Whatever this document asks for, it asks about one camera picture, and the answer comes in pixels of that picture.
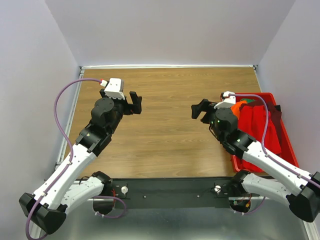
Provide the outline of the red t shirt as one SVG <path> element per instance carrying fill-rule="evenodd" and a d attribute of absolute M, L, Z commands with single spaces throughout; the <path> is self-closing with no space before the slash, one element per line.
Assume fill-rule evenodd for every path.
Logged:
<path fill-rule="evenodd" d="M 251 135 L 257 141 L 262 141 L 262 136 L 265 129 L 266 123 L 266 110 L 265 106 L 262 103 L 247 103 L 240 111 L 240 118 L 238 119 L 238 128 L 239 130 Z M 281 144 L 280 148 L 271 148 L 268 149 L 276 155 L 281 155 L 282 149 Z"/>

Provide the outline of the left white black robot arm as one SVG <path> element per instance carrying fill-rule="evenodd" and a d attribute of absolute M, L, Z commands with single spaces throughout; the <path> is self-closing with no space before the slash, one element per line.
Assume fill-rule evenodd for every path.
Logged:
<path fill-rule="evenodd" d="M 112 97 L 106 90 L 100 90 L 98 99 L 91 110 L 88 125 L 80 132 L 70 153 L 54 173 L 33 193 L 24 193 L 19 204 L 27 217 L 25 231 L 31 239 L 30 223 L 44 231 L 45 235 L 56 232 L 67 215 L 84 201 L 99 196 L 107 197 L 111 191 L 111 178 L 102 172 L 94 173 L 88 183 L 71 190 L 83 169 L 95 160 L 111 142 L 112 135 L 124 115 L 141 114 L 142 97 L 136 92 L 129 93 L 132 102 L 119 92 Z"/>

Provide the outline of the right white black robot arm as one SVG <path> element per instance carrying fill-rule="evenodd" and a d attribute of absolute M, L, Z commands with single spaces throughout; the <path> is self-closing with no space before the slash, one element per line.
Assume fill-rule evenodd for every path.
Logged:
<path fill-rule="evenodd" d="M 191 117 L 205 115 L 201 122 L 209 125 L 209 131 L 231 155 L 237 156 L 273 177 L 263 179 L 242 170 L 231 183 L 230 191 L 241 196 L 245 192 L 283 203 L 299 219 L 312 223 L 320 213 L 320 173 L 314 174 L 290 164 L 266 149 L 264 143 L 238 128 L 238 118 L 231 110 L 236 102 L 224 99 L 210 102 L 203 99 L 191 106 Z"/>

